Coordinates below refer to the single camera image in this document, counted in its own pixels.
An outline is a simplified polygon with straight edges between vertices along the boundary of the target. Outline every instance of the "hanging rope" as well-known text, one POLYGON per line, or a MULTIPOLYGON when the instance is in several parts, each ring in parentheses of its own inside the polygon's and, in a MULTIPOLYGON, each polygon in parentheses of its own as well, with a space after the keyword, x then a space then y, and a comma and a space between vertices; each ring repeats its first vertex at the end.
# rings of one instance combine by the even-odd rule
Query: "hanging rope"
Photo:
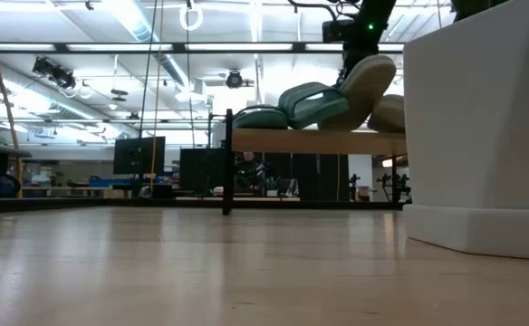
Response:
MULTIPOLYGON (((164 34, 164 0, 162 0, 162 11, 159 15, 159 47, 158 47, 158 58, 162 57, 162 36, 164 34)), ((156 177, 156 128, 158 127, 158 103, 159 103, 159 67, 161 64, 158 61, 158 72, 156 75, 156 109, 154 110, 154 135, 152 136, 152 176, 149 179, 149 190, 154 193, 154 178, 156 177)))
POLYGON ((439 6, 439 0, 438 0, 438 23, 439 23, 439 29, 442 29, 442 13, 441 13, 441 7, 439 6))
MULTIPOLYGON (((13 113, 11 112, 11 103, 9 103, 9 96, 7 95, 7 88, 5 87, 5 84, 3 82, 3 74, 1 73, 1 67, 0 67, 0 88, 1 88, 1 92, 3 93, 3 102, 5 103, 5 107, 7 109, 7 118, 9 119, 11 137, 13 138, 13 147, 15 149, 19 149, 19 139, 17 138, 17 132, 14 130, 14 120, 13 120, 13 113)), ((21 157, 17 158, 17 161, 15 163, 15 168, 17 169, 17 172, 16 172, 17 181, 19 182, 19 185, 22 185, 23 184, 23 160, 21 159, 21 157)), ((17 191, 17 198, 23 198, 23 192, 21 191, 21 188, 19 188, 19 190, 17 191)))
MULTIPOLYGON (((186 11, 186 24, 189 24, 189 18, 190 18, 190 10, 188 9, 186 11)), ((190 44, 190 31, 186 30, 186 43, 190 44)), ((190 110, 190 125, 192 126, 192 146, 196 147, 196 136, 194 135, 194 117, 192 116, 192 98, 190 97, 190 93, 192 92, 192 78, 190 74, 190 51, 186 52, 186 61, 187 64, 187 71, 188 71, 188 108, 190 110)))
POLYGON ((144 96, 141 101, 141 113, 139 117, 139 144, 138 146, 141 145, 141 136, 143 133, 143 126, 144 126, 144 110, 146 109, 146 94, 148 94, 149 61, 151 60, 151 56, 152 56, 152 45, 154 45, 154 29, 156 27, 156 12, 157 11, 158 11, 158 0, 155 0, 154 1, 154 13, 152 14, 152 28, 151 28, 150 37, 149 37, 148 62, 146 63, 146 77, 144 79, 144 96))

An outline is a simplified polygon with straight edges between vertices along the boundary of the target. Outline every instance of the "shelf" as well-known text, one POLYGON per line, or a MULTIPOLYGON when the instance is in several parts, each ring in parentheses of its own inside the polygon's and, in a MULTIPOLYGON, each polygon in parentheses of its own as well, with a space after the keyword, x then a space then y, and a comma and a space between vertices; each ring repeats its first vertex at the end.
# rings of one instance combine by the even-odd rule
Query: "shelf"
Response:
POLYGON ((408 152, 405 134, 292 129, 234 129, 232 150, 371 155, 403 155, 408 152))

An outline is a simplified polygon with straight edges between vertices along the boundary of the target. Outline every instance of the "yellow pole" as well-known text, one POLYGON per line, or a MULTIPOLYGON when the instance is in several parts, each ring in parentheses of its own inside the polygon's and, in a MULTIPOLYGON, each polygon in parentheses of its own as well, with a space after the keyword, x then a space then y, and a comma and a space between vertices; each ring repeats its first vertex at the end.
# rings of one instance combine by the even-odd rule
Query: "yellow pole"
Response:
MULTIPOLYGON (((9 103, 9 97, 7 95, 7 88, 5 87, 5 84, 3 83, 3 74, 1 73, 1 68, 0 68, 0 87, 1 87, 1 92, 3 93, 3 102, 5 103, 5 107, 7 108, 7 118, 9 119, 9 126, 11 127, 11 137, 13 138, 13 146, 15 149, 19 149, 19 139, 17 139, 17 133, 14 130, 13 113, 11 112, 11 104, 9 103)), ((20 157, 17 158, 16 169, 17 169, 17 181, 19 181, 19 184, 21 184, 22 186, 23 185, 23 160, 20 157)), ((19 190, 19 192, 17 193, 17 198, 23 198, 23 190, 19 190)))

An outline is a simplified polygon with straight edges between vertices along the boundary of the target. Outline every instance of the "white platform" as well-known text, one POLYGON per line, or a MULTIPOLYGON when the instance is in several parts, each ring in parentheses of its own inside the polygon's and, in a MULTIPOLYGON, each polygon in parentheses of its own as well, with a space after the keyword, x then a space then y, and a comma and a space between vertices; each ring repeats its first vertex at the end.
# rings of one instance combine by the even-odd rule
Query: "white platform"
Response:
POLYGON ((405 47, 412 238, 529 258, 529 0, 405 47))

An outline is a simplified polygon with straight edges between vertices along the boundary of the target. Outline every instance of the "security camera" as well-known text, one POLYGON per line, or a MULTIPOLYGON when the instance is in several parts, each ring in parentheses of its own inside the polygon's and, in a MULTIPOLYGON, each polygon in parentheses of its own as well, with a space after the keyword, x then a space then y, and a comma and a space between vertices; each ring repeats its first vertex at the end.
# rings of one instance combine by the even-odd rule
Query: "security camera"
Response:
POLYGON ((239 88, 243 85, 243 76, 240 75, 240 71, 233 70, 228 74, 226 78, 226 86, 228 88, 239 88))

